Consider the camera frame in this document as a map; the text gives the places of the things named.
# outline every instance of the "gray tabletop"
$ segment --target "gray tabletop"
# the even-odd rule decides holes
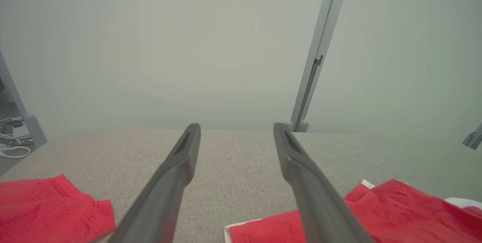
[[[116,223],[183,130],[91,130],[53,140],[0,182],[64,174],[96,200],[111,200]],[[398,179],[439,198],[482,202],[482,155],[441,140],[295,133],[340,195],[361,180]],[[271,132],[202,130],[196,174],[182,200],[174,242],[221,243],[227,224],[296,209]]]

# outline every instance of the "red fabric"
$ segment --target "red fabric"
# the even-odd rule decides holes
[[[376,243],[482,241],[482,210],[461,209],[397,180],[358,185],[345,202]],[[229,228],[233,243],[304,243],[297,211]]]
[[[88,243],[114,229],[110,200],[63,175],[0,183],[0,243]]]

